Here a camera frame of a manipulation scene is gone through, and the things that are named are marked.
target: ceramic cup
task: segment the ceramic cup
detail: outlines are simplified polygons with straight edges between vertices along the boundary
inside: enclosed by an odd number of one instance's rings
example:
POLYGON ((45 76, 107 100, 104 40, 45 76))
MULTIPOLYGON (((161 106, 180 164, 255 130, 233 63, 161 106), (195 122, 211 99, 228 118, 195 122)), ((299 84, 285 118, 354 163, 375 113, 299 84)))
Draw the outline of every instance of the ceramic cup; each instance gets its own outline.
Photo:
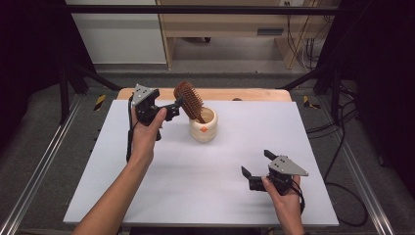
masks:
POLYGON ((201 143, 212 140, 217 133, 217 114, 214 110, 202 107, 202 119, 206 123, 200 123, 197 119, 189 119, 190 133, 193 138, 201 143))

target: wooden hairbrush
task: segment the wooden hairbrush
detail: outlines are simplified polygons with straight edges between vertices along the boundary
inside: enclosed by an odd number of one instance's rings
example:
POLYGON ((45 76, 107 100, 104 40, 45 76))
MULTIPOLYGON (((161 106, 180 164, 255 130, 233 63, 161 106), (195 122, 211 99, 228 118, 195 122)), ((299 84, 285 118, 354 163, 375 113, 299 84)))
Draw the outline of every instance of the wooden hairbrush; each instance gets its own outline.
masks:
POLYGON ((174 88, 173 94, 176 99, 178 97, 184 98, 182 108, 190 119, 197 119, 200 123, 206 123, 202 118, 202 105, 204 102, 196 89, 193 88, 192 83, 188 81, 180 82, 174 88))

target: forearm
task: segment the forearm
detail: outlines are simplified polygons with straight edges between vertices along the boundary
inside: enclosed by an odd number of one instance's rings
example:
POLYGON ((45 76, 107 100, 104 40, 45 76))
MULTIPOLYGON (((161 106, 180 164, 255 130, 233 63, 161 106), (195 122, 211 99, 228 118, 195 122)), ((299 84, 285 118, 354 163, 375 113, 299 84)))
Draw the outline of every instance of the forearm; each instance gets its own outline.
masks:
POLYGON ((116 234, 148 166, 144 161, 128 163, 73 234, 116 234))
POLYGON ((305 233, 301 223, 289 223, 283 226, 283 230, 285 235, 303 235, 305 233))

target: white table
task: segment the white table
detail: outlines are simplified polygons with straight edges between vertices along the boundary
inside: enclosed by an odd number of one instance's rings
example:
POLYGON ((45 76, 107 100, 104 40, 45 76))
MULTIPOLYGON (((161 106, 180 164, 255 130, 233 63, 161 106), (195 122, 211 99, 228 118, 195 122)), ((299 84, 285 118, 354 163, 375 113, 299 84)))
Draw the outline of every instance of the white table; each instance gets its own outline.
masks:
MULTIPOLYGON (((166 105, 172 101, 159 101, 166 105)), ((154 160, 123 224, 130 226, 275 226, 265 192, 250 191, 241 165, 253 175, 268 172, 267 149, 309 172, 301 178, 304 226, 339 225, 294 102, 208 101, 218 114, 218 134, 195 141, 188 118, 165 122, 154 160)), ((78 223, 125 166, 127 102, 112 103, 91 158, 70 203, 65 223, 78 223)))

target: yellow tape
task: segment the yellow tape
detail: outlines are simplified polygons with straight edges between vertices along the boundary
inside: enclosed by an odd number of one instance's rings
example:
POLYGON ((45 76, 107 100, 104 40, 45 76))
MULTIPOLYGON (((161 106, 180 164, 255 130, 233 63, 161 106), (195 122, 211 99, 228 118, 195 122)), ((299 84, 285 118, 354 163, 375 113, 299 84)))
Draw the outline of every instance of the yellow tape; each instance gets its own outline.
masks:
POLYGON ((316 109, 316 110, 320 109, 319 105, 311 105, 310 102, 308 101, 307 96, 304 96, 304 106, 308 107, 308 108, 313 108, 313 109, 316 109))
POLYGON ((98 97, 97 103, 95 104, 94 107, 94 111, 99 111, 101 109, 101 106, 104 103, 106 95, 100 95, 100 97, 98 97))

